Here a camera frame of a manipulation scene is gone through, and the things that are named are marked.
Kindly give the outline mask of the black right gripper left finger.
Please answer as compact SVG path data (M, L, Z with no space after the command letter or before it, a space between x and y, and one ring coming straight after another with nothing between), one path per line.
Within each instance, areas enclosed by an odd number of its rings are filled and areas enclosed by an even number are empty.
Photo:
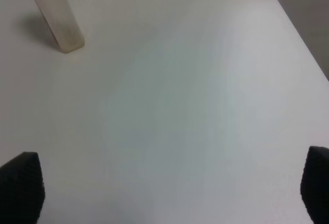
M1 223L37 223L45 187L36 152L22 152L1 166Z

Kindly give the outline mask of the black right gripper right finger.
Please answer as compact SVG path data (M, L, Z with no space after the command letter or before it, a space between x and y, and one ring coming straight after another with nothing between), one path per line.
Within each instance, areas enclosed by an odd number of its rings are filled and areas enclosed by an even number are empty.
M312 222L328 223L328 148L309 147L300 193Z

